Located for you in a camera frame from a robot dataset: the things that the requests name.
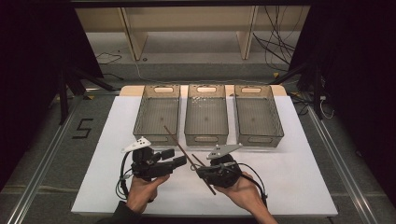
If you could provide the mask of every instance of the left hand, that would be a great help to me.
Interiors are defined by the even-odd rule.
[[[146,210],[148,202],[157,197],[158,186],[169,179],[169,176],[157,177],[152,181],[146,181],[134,176],[126,205],[134,212],[142,214]]]

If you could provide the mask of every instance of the plastic bin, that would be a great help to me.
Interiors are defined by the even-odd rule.
[[[225,145],[228,131],[224,85],[189,85],[184,129],[186,144]]]
[[[284,136],[271,86],[235,85],[237,142],[245,147],[277,147]]]
[[[178,136],[179,111],[179,85],[145,86],[134,124],[135,138],[144,136],[153,146],[175,146],[176,143],[163,126]]]

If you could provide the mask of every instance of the gray floor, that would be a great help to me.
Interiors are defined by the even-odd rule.
[[[267,33],[258,33],[261,37]],[[131,60],[124,37],[120,34],[89,34],[95,53],[109,52],[120,54],[122,58],[110,64],[102,64],[105,74],[104,81],[115,86],[139,85],[152,83],[145,80],[160,80],[161,82],[176,82],[186,84],[199,80],[221,81],[221,83],[267,83],[274,79],[277,72],[265,64],[265,53],[253,41],[250,57],[243,61],[240,58],[239,47],[234,33],[154,33],[149,34],[148,43],[142,60],[135,64]],[[290,38],[295,44],[298,34]],[[99,58],[99,63],[107,63],[112,58]],[[287,69],[285,64],[273,59],[279,68]],[[297,91],[295,84],[298,76],[288,80],[284,87],[287,91]],[[85,82],[88,89],[100,89],[90,82]],[[106,122],[107,114],[116,92],[89,91],[79,102],[64,140],[50,165],[45,178],[23,223],[94,223],[100,217],[83,217],[70,212],[76,199],[79,186],[90,164],[96,144]],[[305,112],[302,104],[296,104],[296,112]],[[325,105],[325,110],[332,109]],[[308,142],[317,160],[325,183],[339,211],[336,217],[276,217],[279,223],[363,223],[353,197],[340,177],[334,162],[325,147],[324,142],[312,120],[312,114],[299,116]],[[78,131],[82,119],[91,128],[87,138],[76,139],[85,132]],[[0,223],[6,223],[18,199],[29,184],[36,168],[46,153],[52,137],[59,128],[60,103],[54,99],[49,107],[40,132],[35,137],[31,149],[27,151],[8,180],[6,187],[0,193]],[[337,116],[323,120],[336,144],[347,168],[360,187],[365,199],[369,202],[378,223],[395,223],[396,211],[388,197],[380,188],[375,178],[367,168],[364,159],[359,157],[353,142]],[[145,218],[142,223],[255,223],[253,219],[174,219]]]

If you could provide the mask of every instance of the sleeve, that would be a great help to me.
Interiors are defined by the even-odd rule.
[[[103,218],[96,224],[137,224],[141,219],[141,215],[129,209],[125,202],[119,201],[116,211],[112,217]]]

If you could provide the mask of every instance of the hand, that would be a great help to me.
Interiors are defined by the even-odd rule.
[[[157,177],[153,181],[146,181],[134,176],[126,205],[134,212],[142,214],[146,210],[149,200],[154,200],[157,197],[158,186],[165,182],[169,176]]]
[[[246,172],[242,172],[242,174],[253,178]],[[248,210],[259,223],[277,223],[262,202],[262,197],[256,185],[244,177],[239,177],[238,181],[227,189],[217,186],[214,188],[227,195],[239,207]]]

